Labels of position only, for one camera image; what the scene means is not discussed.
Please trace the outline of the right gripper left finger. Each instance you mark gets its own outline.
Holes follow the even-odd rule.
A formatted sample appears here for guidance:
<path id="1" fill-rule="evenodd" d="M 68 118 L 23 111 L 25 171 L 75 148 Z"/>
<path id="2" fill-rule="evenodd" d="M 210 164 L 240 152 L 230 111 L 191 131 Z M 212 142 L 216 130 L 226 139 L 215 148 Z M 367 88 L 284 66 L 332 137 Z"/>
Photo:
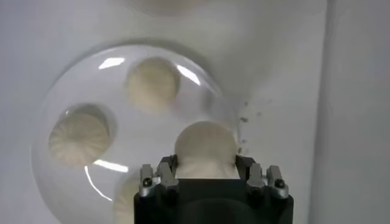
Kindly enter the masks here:
<path id="1" fill-rule="evenodd" d="M 153 197 L 158 186 L 163 193 L 176 193 L 179 190 L 179 180 L 175 176 L 177 165 L 177 155 L 163 157 L 155 172 L 150 164 L 143 164 L 140 169 L 139 196 Z"/>

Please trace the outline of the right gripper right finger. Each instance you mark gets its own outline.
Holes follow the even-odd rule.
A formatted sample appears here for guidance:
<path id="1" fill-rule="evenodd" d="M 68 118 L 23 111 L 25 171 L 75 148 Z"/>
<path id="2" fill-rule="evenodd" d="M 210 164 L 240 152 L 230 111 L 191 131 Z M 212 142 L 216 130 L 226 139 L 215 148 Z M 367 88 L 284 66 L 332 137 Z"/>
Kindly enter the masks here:
<path id="1" fill-rule="evenodd" d="M 274 198 L 289 197 L 289 187 L 282 177 L 279 166 L 269 166 L 263 174 L 260 163 L 241 155 L 236 155 L 235 166 L 239 178 L 246 182 L 250 191 L 259 191 L 262 194 L 268 189 Z"/>

